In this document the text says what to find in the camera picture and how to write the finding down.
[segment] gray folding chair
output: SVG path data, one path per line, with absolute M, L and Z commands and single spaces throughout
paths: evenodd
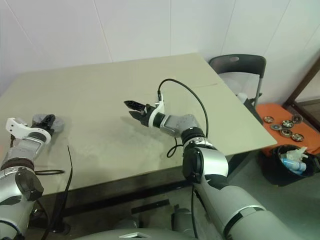
M 217 74 L 240 72 L 259 75 L 259 82 L 254 98 L 254 108 L 258 103 L 262 80 L 266 69 L 266 59 L 263 56 L 249 54 L 230 54 L 212 58 L 209 65 Z

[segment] wooden frame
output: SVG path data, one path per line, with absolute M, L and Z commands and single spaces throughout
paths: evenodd
M 301 114 L 315 129 L 320 132 L 320 121 L 318 121 L 315 117 L 313 117 L 308 111 L 306 111 L 303 106 L 296 102 L 296 98 L 299 94 L 305 89 L 305 87 L 310 83 L 310 81 L 315 77 L 315 75 L 320 71 L 320 57 L 313 64 L 309 72 L 305 75 L 293 93 L 289 96 L 289 98 L 282 105 L 285 109 L 291 106 L 294 110 L 296 110 L 299 114 Z

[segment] gray floor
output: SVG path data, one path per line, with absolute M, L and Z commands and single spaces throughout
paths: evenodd
M 256 157 L 255 153 L 250 154 L 241 167 L 230 176 L 229 182 L 247 190 L 304 239 L 319 239 L 320 174 L 285 187 L 278 187 L 271 185 L 262 176 Z M 51 233 L 47 239 L 71 240 L 112 229 L 116 222 L 131 215 L 132 208 L 165 199 L 169 199 L 170 205 L 136 214 L 136 217 L 143 221 L 145 227 L 171 229 L 173 206 L 179 204 L 182 208 L 190 208 L 190 197 L 191 189 L 183 188 L 166 194 L 67 217 L 65 221 L 71 225 L 69 234 Z M 208 221 L 202 206 L 197 200 L 195 201 L 195 217 L 200 239 L 222 239 L 215 227 Z M 30 229 L 26 239 L 40 239 L 42 234 L 43 230 Z

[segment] black trash bin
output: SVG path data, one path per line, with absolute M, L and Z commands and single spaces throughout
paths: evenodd
M 262 160 L 262 174 L 272 184 L 279 186 L 286 186 L 300 179 L 313 176 L 319 172 L 316 161 L 318 161 L 315 155 L 304 153 L 308 155 L 308 158 L 303 158 L 302 162 L 306 164 L 306 170 L 301 174 L 296 174 L 289 170 L 281 161 L 280 155 L 285 154 L 287 151 L 300 149 L 295 145 L 281 145 L 272 150 L 272 156 Z

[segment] orange surface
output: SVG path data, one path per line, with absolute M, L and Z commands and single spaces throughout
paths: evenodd
M 256 107 L 256 111 L 260 115 L 260 117 L 263 118 L 265 116 L 271 116 L 274 118 L 273 123 L 266 123 L 263 122 L 264 128 L 274 137 L 274 139 L 277 141 L 276 145 L 266 147 L 262 149 L 262 152 L 270 157 L 271 156 L 271 150 L 277 146 L 280 145 L 295 145 L 298 147 L 307 147 L 307 152 L 310 154 L 319 154 L 320 153 L 320 134 L 313 130 L 311 127 L 309 127 L 304 122 L 300 124 L 295 124 L 293 128 L 290 130 L 294 134 L 302 134 L 304 136 L 304 140 L 301 142 L 296 142 L 292 140 L 291 138 L 286 138 L 280 135 L 279 131 L 272 130 L 270 128 L 271 124 L 282 124 L 283 120 L 291 120 L 292 114 L 282 108 L 281 105 L 275 104 L 275 103 L 267 103 L 267 104 L 259 104 Z

